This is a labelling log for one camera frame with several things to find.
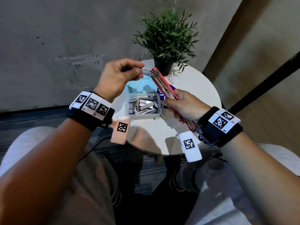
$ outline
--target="gray wall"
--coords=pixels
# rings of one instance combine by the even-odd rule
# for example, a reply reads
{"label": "gray wall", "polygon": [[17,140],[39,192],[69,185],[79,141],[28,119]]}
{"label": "gray wall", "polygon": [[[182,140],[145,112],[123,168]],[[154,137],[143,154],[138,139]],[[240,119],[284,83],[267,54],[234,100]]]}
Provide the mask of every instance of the gray wall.
{"label": "gray wall", "polygon": [[[242,0],[177,0],[199,21],[202,71]],[[163,0],[2,0],[0,5],[0,112],[69,104],[92,90],[104,64],[147,59],[131,44],[140,16],[167,7]]]}
{"label": "gray wall", "polygon": [[[230,108],[300,51],[300,0],[243,0],[204,73]],[[238,113],[258,143],[300,155],[300,70]]]}

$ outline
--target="table top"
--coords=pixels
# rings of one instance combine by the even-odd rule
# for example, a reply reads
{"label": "table top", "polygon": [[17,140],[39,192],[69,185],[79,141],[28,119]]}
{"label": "table top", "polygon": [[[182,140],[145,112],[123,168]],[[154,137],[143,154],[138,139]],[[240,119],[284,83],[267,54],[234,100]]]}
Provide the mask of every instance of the table top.
{"label": "table top", "polygon": [[[144,60],[144,69],[151,70],[154,68],[154,60]],[[175,88],[189,91],[201,101],[209,106],[221,108],[221,101],[212,83],[199,71],[191,66],[186,66],[184,71],[178,71],[179,67],[173,66],[170,75],[165,79]],[[127,95],[123,93],[112,103],[115,109],[113,119],[125,115],[125,101]],[[188,131],[186,125],[180,124],[174,117],[173,113],[165,109],[164,117],[159,120],[145,119],[132,120],[127,134],[127,141],[134,147],[157,155],[179,155],[183,154],[178,135]]]}

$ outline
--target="person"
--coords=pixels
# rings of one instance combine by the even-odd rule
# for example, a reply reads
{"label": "person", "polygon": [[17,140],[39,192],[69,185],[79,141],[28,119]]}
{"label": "person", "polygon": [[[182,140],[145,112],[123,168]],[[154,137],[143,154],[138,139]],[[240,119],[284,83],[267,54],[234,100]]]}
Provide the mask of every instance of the person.
{"label": "person", "polygon": [[[143,67],[130,59],[107,63],[94,92],[113,102],[128,81],[143,77]],[[175,93],[180,100],[164,101],[172,112],[197,121],[210,110],[187,91]],[[1,224],[114,224],[119,193],[111,165],[93,153],[78,163],[91,135],[70,118],[56,129],[22,133],[0,167]],[[192,164],[184,162],[175,178],[178,188],[200,193],[187,224],[300,224],[300,159],[282,149],[263,150],[241,132],[220,148],[228,164],[204,165],[196,186],[184,172]]]}

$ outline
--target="potted plant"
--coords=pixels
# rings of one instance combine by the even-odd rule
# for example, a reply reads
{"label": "potted plant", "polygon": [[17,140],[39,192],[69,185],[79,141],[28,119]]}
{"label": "potted plant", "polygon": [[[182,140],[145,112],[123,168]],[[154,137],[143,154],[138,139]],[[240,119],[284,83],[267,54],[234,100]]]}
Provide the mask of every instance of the potted plant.
{"label": "potted plant", "polygon": [[185,22],[192,13],[185,14],[183,11],[180,20],[177,11],[170,7],[160,16],[151,12],[150,14],[152,18],[142,17],[146,30],[143,33],[137,31],[132,42],[147,48],[153,54],[155,67],[163,76],[169,74],[174,63],[177,63],[180,66],[179,70],[183,71],[188,62],[184,60],[186,55],[196,56],[191,49],[198,41],[193,40],[198,35],[198,32],[194,33],[193,30],[197,22]]}

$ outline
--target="plant pot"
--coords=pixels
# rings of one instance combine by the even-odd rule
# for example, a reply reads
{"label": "plant pot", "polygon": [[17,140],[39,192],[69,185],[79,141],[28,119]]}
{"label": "plant pot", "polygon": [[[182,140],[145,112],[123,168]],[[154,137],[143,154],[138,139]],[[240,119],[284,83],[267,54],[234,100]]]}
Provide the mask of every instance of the plant pot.
{"label": "plant pot", "polygon": [[160,71],[163,76],[167,76],[170,73],[173,64],[174,63],[165,63],[154,59],[154,66]]}

